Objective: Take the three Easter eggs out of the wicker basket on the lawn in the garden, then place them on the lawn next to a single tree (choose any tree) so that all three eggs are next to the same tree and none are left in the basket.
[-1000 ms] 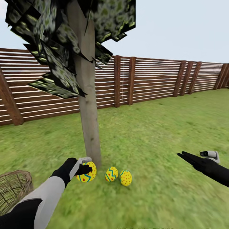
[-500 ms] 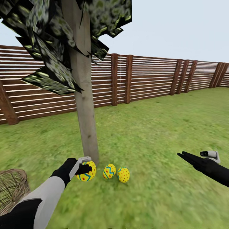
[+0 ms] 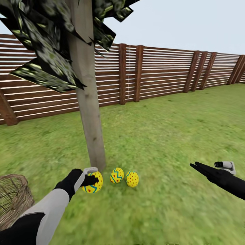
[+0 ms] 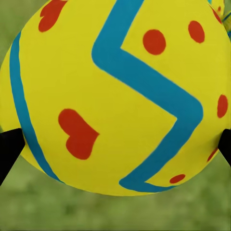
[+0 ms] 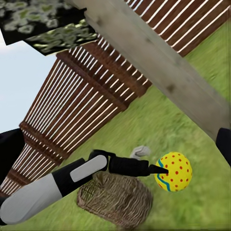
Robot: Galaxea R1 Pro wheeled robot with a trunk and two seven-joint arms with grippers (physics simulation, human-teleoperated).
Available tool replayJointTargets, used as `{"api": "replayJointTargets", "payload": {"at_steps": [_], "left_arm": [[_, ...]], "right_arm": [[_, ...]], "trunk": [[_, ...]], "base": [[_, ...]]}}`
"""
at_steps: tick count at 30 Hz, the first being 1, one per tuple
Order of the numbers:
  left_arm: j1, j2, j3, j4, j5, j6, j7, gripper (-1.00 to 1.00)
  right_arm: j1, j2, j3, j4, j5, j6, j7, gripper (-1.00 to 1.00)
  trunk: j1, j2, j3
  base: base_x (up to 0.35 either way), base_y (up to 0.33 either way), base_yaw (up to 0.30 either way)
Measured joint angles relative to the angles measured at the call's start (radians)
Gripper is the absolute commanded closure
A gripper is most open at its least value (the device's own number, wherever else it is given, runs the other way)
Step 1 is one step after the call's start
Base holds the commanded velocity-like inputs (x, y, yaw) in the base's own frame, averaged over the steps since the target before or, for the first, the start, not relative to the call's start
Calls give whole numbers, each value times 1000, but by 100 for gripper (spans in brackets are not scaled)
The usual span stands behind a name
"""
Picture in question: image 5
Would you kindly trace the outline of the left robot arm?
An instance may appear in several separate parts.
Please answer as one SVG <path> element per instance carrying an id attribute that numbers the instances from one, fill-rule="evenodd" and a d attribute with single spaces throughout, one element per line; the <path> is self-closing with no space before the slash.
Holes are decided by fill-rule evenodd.
<path id="1" fill-rule="evenodd" d="M 109 173 L 132 177 L 168 173 L 167 169 L 156 165 L 148 167 L 149 162 L 140 159 L 150 152 L 149 147 L 142 145 L 134 149 L 130 158 L 122 158 L 115 153 L 94 149 L 88 161 L 81 158 L 24 186 L 11 196 L 0 196 L 0 227 L 29 220 L 92 180 L 94 173 L 99 170 L 107 171 L 107 167 Z"/>

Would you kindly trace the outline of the easter egg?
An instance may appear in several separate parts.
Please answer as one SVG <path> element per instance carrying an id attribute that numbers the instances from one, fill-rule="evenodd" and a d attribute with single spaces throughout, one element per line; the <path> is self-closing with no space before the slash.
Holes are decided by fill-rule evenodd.
<path id="1" fill-rule="evenodd" d="M 179 152 L 164 154 L 156 166 L 168 170 L 168 173 L 154 173 L 157 184 L 166 191 L 173 193 L 182 191 L 192 180 L 192 165 L 188 158 Z"/>

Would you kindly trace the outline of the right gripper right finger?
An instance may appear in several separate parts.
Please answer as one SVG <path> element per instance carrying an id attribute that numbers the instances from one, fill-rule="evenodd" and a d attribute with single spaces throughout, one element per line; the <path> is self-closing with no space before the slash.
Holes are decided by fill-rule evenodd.
<path id="1" fill-rule="evenodd" d="M 231 167 L 231 130 L 220 128 L 217 134 L 216 146 Z"/>

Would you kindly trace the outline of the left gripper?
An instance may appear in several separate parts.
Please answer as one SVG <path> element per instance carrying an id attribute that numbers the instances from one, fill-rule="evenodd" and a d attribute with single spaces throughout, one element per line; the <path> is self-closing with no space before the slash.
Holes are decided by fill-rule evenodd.
<path id="1" fill-rule="evenodd" d="M 147 177 L 154 173 L 168 173 L 168 170 L 156 165 L 149 165 L 147 160 L 137 160 L 131 158 L 124 159 L 124 170 L 122 176 Z"/>

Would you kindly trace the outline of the wicker basket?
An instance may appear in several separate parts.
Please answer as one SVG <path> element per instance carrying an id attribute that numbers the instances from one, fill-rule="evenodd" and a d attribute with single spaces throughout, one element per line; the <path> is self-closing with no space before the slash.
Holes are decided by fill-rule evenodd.
<path id="1" fill-rule="evenodd" d="M 92 178 L 79 187 L 77 206 L 127 231 L 137 229 L 150 213 L 149 187 L 139 177 L 109 173 L 108 167 Z"/>

